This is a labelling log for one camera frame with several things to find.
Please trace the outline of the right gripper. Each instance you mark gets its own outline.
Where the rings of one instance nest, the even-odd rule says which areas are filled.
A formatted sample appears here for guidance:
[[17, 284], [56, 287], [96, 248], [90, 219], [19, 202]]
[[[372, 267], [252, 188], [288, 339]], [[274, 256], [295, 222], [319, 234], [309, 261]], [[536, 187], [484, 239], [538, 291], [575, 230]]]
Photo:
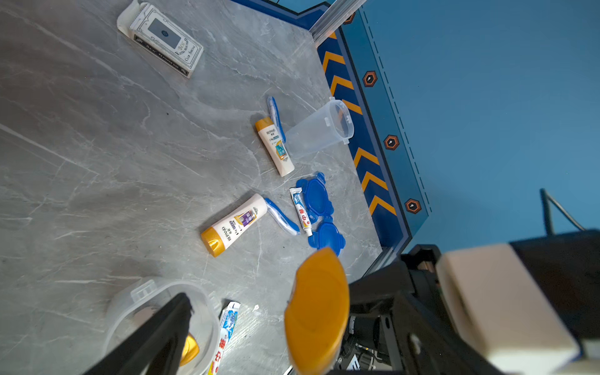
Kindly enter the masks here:
[[599, 232], [441, 253], [350, 287], [335, 374], [597, 374]]

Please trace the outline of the white bottle yellow cap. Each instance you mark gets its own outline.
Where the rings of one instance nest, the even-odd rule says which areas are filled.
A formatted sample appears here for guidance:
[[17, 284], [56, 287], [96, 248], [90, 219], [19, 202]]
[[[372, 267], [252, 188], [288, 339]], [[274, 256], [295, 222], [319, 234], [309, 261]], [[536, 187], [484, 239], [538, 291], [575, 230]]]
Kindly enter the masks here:
[[181, 356], [180, 367], [190, 363], [199, 354], [199, 345], [195, 338], [189, 334], [184, 342], [184, 349]]

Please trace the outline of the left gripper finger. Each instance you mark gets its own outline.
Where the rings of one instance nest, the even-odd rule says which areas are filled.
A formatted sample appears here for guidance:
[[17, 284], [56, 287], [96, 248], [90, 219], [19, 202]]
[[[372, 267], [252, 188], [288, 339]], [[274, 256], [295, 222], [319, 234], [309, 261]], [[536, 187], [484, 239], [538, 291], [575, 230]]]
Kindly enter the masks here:
[[87, 373], [175, 374], [191, 317], [190, 299], [184, 293], [177, 294]]

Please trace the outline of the white lotion bottle horizontal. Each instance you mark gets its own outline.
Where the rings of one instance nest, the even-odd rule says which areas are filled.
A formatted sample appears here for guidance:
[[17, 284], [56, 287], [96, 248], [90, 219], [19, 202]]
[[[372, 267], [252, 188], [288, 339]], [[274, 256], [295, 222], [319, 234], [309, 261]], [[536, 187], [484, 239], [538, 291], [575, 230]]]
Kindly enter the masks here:
[[217, 258], [266, 213], [265, 199], [259, 194], [254, 194], [234, 212], [201, 233], [208, 253]]

